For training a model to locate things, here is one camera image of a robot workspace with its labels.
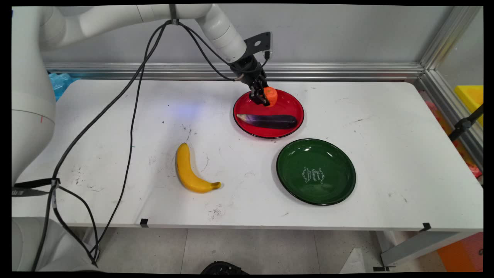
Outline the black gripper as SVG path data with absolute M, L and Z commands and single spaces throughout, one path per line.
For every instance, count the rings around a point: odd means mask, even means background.
M 243 75 L 240 82 L 250 86 L 249 98 L 251 101 L 256 105 L 269 106 L 271 104 L 264 92 L 265 88 L 269 86 L 266 73 L 254 55 L 231 63 L 230 68 L 238 77 Z

